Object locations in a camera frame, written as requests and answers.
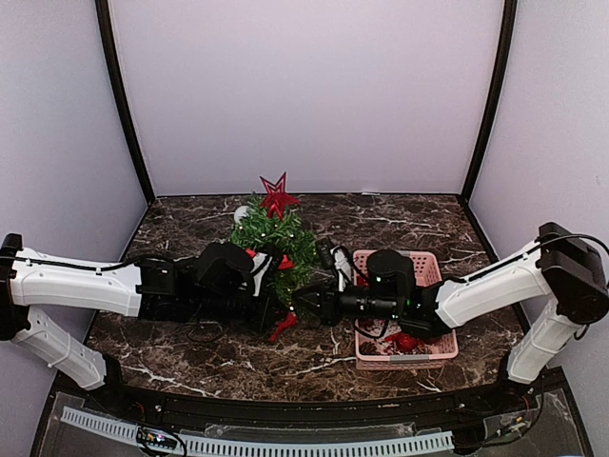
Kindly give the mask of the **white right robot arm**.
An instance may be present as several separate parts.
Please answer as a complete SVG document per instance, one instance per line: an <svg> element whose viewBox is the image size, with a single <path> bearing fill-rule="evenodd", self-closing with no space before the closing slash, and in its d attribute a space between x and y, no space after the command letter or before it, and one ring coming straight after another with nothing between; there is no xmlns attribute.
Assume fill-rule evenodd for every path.
<svg viewBox="0 0 609 457"><path fill-rule="evenodd" d="M608 281L599 254L606 245L553 222L540 226L538 237L514 254L430 286L417 285L414 260L396 250L375 250L358 269L351 254L337 260L341 247L326 241L319 247L334 280L300 288L292 299L329 326L344 317L383 319L425 340L497 309L545 298L543 312L509 353L506 376L485 393L486 405L496 413L521 399L521 384L533 383L577 331L608 313Z"/></svg>

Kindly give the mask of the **white ball ornament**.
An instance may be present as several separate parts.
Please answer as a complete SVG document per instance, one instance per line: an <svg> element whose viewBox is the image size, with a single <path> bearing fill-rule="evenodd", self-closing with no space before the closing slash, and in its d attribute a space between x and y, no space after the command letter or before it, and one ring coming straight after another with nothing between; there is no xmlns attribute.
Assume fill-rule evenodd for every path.
<svg viewBox="0 0 609 457"><path fill-rule="evenodd" d="M250 207L247 205L239 206L233 213L234 223L239 226L248 216Z"/></svg>

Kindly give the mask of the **pink plastic basket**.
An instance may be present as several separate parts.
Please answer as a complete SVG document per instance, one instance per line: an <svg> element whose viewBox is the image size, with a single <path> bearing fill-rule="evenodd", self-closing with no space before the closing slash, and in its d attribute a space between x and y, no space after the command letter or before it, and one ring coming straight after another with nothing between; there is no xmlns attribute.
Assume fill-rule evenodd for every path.
<svg viewBox="0 0 609 457"><path fill-rule="evenodd" d="M353 254L355 265L367 273L367 258L375 249L359 249ZM436 256L429 251L399 251L401 255L410 257L414 266L416 285L425 288L436 285L442 280ZM366 318L355 320L355 354L356 368L366 371L397 371L409 369L433 369L443 367L449 360L459 355L456 331L442 335L431 335L428 330L431 325L421 324L410 315L417 303L406 301L405 317L400 313L397 320ZM430 353L417 355L384 355L379 353L379 343L388 334L398 331L407 333L419 339L439 338L440 341L431 348Z"/></svg>

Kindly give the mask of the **red reindeer ornament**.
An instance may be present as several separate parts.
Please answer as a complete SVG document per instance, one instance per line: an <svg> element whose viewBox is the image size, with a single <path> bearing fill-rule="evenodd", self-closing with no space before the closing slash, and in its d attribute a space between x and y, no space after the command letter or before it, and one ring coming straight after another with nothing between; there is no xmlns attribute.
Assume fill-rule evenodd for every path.
<svg viewBox="0 0 609 457"><path fill-rule="evenodd" d="M293 328L298 324L298 316L294 311L290 311L287 316L281 321L273 334L269 338L270 343L275 343L281 334L289 328Z"/></svg>

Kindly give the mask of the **red glitter star topper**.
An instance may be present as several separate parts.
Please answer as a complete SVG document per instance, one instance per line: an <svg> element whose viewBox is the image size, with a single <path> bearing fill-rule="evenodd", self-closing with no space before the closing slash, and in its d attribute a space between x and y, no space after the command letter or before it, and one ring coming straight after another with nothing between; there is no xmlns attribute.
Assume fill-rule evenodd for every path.
<svg viewBox="0 0 609 457"><path fill-rule="evenodd" d="M286 191L286 172L276 182L260 177L265 188L266 196L260 207L267 209L267 217L277 217L280 221L285 219L285 209L300 204L300 200Z"/></svg>

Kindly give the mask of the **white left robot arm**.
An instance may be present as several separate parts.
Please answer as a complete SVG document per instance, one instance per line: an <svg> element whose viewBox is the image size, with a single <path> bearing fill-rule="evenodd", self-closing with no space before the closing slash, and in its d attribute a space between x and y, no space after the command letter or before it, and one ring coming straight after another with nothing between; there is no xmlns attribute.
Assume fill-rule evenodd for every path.
<svg viewBox="0 0 609 457"><path fill-rule="evenodd" d="M122 263L91 262L26 248L21 235L10 233L1 244L1 338L96 391L114 415L125 415L134 395L122 385L119 363L74 339L45 306L174 323L237 319L264 329L281 310L270 282L282 261L273 246L253 251L211 243L180 260L142 254Z"/></svg>

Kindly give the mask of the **red ribbon bow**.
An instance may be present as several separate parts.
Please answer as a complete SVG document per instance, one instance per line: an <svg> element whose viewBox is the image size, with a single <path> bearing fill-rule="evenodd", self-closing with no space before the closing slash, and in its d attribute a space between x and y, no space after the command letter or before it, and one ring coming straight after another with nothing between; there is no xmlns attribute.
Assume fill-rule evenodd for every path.
<svg viewBox="0 0 609 457"><path fill-rule="evenodd" d="M286 254L282 254L281 251L275 247L264 247L260 249L247 248L246 253L254 262L253 274L268 268L288 270L295 267L295 263L290 260Z"/></svg>

